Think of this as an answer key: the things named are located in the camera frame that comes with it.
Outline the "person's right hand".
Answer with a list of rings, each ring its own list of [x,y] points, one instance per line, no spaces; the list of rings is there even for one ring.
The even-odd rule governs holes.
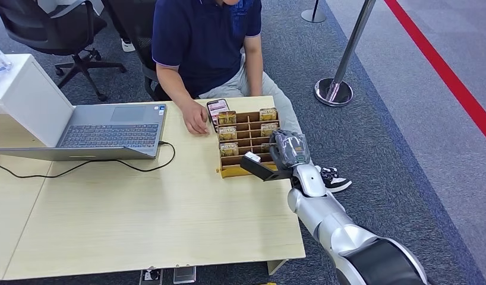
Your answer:
[[[182,112],[184,124],[190,134],[208,135],[207,126],[208,114],[205,107],[193,99],[188,99],[179,105]]]

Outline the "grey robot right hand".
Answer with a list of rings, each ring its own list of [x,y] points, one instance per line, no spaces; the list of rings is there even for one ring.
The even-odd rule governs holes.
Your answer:
[[[311,153],[304,134],[284,129],[271,134],[269,152],[280,170],[292,169],[299,164],[311,164]]]

